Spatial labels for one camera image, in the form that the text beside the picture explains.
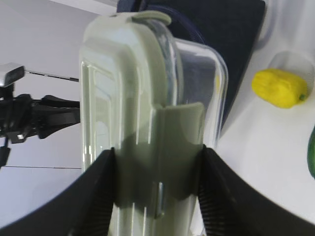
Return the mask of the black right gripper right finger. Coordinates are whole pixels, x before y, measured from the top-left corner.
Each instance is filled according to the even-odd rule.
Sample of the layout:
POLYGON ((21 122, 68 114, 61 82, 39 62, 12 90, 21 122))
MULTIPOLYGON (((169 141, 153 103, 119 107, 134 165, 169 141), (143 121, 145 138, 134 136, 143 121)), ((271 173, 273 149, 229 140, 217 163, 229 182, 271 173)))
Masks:
POLYGON ((243 181, 218 155, 199 155, 198 199, 208 236, 313 236, 314 224, 272 202, 243 181))

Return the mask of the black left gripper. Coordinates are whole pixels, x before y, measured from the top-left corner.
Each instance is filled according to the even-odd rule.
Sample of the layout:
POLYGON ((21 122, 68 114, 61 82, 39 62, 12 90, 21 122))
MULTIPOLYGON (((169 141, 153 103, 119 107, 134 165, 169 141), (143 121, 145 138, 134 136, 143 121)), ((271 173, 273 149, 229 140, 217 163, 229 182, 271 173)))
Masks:
POLYGON ((19 144, 80 123, 80 102, 46 95, 33 99, 30 94, 13 96, 14 86, 0 88, 0 136, 4 144, 19 144), (36 125, 34 108, 36 106, 36 125))

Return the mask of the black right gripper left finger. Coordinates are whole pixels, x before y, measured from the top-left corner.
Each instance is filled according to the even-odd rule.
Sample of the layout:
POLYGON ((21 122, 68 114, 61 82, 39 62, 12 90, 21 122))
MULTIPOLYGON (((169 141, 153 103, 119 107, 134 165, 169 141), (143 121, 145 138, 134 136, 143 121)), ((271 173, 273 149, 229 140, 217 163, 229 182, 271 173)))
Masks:
POLYGON ((2 236, 106 236, 115 192, 114 150, 103 151, 65 191, 1 228, 2 236))

